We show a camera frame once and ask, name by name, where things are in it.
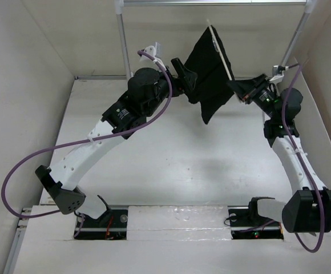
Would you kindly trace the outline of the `black trousers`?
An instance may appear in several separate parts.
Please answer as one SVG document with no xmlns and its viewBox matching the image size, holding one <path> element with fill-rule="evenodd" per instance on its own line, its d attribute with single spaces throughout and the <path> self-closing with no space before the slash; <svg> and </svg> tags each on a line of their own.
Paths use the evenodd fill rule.
<svg viewBox="0 0 331 274">
<path fill-rule="evenodd" d="M 201 118 L 208 124 L 215 112 L 234 95 L 227 85 L 229 79 L 208 28 L 196 42 L 185 67 L 197 73 L 196 87 L 188 100 L 192 104 L 200 103 Z"/>
</svg>

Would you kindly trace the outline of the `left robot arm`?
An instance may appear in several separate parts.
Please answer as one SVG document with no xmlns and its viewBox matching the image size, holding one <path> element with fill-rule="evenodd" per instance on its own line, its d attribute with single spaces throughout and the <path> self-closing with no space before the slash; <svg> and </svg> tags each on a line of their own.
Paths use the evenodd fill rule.
<svg viewBox="0 0 331 274">
<path fill-rule="evenodd" d="M 57 163 L 36 169 L 36 176 L 62 214 L 75 213 L 97 226 L 106 225 L 111 209 L 101 196 L 80 189 L 82 177 L 111 149 L 149 125 L 149 117 L 158 118 L 161 113 L 156 110 L 162 102 L 169 103 L 180 94 L 189 95 L 195 88 L 197 73 L 187 69 L 180 59 L 171 60 L 176 78 L 161 61 L 153 62 L 158 69 L 138 69 L 128 80 L 127 91 L 102 114 L 83 142 Z"/>
</svg>

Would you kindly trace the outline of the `cream clothes hanger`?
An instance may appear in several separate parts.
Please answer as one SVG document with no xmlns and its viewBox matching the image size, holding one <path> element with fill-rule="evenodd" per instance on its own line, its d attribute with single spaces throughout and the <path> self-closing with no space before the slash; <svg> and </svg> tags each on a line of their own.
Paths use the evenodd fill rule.
<svg viewBox="0 0 331 274">
<path fill-rule="evenodd" d="M 230 81 L 235 80 L 235 77 L 233 76 L 233 72 L 232 72 L 232 66 L 230 61 L 228 60 L 226 53 L 223 52 L 223 45 L 222 42 L 217 34 L 216 29 L 212 26 L 211 21 L 209 19 L 206 20 L 207 22 L 207 26 L 209 29 L 209 32 L 211 33 L 211 37 L 212 37 L 212 43 L 214 45 L 214 48 L 216 50 L 216 52 L 219 54 L 219 57 L 221 59 L 221 62 L 224 66 L 224 69 L 227 73 L 228 79 Z"/>
</svg>

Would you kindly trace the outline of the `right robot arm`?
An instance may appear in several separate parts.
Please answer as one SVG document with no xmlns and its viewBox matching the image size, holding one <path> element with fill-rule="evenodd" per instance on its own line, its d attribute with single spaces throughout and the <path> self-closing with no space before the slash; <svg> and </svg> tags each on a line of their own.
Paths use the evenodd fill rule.
<svg viewBox="0 0 331 274">
<path fill-rule="evenodd" d="M 301 111 L 303 95 L 295 88 L 278 94 L 264 74 L 232 80 L 228 87 L 243 103 L 255 103 L 267 114 L 264 136 L 278 156 L 292 189 L 292 197 L 286 203 L 269 197 L 252 198 L 248 221 L 259 225 L 271 219 L 283 223 L 290 233 L 330 232 L 331 190 L 309 163 L 294 123 Z"/>
</svg>

